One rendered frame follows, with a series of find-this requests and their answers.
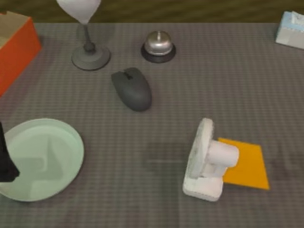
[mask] black bell base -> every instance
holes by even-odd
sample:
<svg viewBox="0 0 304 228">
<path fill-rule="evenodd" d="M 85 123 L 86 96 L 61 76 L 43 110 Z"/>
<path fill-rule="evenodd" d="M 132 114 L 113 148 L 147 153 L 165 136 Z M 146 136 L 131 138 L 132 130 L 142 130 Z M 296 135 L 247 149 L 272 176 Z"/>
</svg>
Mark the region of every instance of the black bell base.
<svg viewBox="0 0 304 228">
<path fill-rule="evenodd" d="M 165 56 L 154 56 L 146 51 L 144 45 L 141 48 L 142 57 L 152 63 L 165 63 L 171 61 L 176 55 L 176 47 L 173 45 L 172 51 Z"/>
</svg>

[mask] orange sticky note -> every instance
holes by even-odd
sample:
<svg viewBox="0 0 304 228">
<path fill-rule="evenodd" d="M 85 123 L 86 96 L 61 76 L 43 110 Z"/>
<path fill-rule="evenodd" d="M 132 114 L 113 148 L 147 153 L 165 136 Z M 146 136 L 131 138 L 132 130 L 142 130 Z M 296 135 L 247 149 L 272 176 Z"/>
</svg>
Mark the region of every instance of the orange sticky note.
<svg viewBox="0 0 304 228">
<path fill-rule="evenodd" d="M 270 189 L 261 146 L 223 138 L 218 140 L 239 149 L 238 163 L 235 167 L 227 169 L 223 177 L 225 183 Z"/>
</svg>

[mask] white cylinder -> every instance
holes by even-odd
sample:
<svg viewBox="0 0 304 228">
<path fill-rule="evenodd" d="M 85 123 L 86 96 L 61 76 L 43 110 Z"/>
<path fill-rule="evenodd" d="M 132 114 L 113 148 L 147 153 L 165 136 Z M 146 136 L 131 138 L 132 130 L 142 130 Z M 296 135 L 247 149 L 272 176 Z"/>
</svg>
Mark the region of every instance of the white cylinder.
<svg viewBox="0 0 304 228">
<path fill-rule="evenodd" d="M 239 158 L 237 147 L 212 140 L 208 151 L 208 162 L 224 167 L 236 166 Z"/>
</svg>

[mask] mouse scroll wheel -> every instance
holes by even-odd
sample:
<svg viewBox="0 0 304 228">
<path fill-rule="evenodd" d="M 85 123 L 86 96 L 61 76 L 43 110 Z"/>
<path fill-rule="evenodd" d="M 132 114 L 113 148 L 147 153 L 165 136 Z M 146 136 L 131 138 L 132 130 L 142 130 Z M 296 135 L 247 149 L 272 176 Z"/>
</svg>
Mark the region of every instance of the mouse scroll wheel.
<svg viewBox="0 0 304 228">
<path fill-rule="evenodd" d="M 127 79 L 129 79 L 129 80 L 133 79 L 133 77 L 126 72 L 124 73 L 124 75 L 126 75 Z"/>
</svg>

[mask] table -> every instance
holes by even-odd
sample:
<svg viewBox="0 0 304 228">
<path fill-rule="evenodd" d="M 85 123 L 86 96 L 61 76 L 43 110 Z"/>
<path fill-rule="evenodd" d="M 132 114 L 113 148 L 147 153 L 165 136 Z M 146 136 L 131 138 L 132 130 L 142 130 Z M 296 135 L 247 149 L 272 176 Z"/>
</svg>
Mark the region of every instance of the table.
<svg viewBox="0 0 304 228">
<path fill-rule="evenodd" d="M 301 227 L 304 222 L 304 52 L 274 43 L 276 24 L 91 24 L 112 52 L 95 72 L 71 63 L 77 24 L 36 24 L 43 50 L 0 98 L 8 129 L 35 118 L 71 124 L 85 162 L 62 193 L 41 202 L 0 197 L 5 228 Z M 146 35 L 171 34 L 176 57 L 141 57 Z M 110 75 L 139 68 L 153 90 L 144 113 L 125 107 Z M 263 148 L 270 191 L 225 185 L 216 203 L 186 196 L 182 181 L 200 120 L 215 136 Z"/>
</svg>

